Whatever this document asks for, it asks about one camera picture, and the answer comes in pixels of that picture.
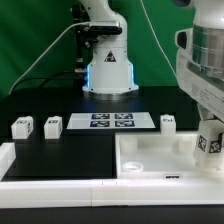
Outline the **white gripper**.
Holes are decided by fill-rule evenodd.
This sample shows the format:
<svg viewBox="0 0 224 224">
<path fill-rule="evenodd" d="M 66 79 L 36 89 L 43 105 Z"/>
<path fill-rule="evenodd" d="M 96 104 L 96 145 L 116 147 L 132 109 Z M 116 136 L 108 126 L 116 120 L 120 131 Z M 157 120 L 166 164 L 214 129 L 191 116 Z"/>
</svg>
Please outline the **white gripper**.
<svg viewBox="0 0 224 224">
<path fill-rule="evenodd" d="M 224 122 L 224 31 L 189 28 L 175 34 L 179 87 L 198 104 L 201 121 Z"/>
</svg>

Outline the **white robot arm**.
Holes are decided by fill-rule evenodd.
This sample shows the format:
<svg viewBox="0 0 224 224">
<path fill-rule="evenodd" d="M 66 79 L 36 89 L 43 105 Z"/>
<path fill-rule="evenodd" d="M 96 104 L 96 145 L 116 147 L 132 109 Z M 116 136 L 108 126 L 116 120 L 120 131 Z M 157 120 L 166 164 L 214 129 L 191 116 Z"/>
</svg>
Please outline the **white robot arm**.
<svg viewBox="0 0 224 224">
<path fill-rule="evenodd" d="M 127 22 L 108 0 L 79 0 L 90 22 L 93 59 L 87 66 L 83 91 L 96 97 L 119 96 L 138 89 L 127 56 Z M 193 8 L 193 26 L 175 34 L 178 47 L 176 79 L 179 87 L 212 116 L 224 121 L 224 0 L 171 0 Z"/>
</svg>

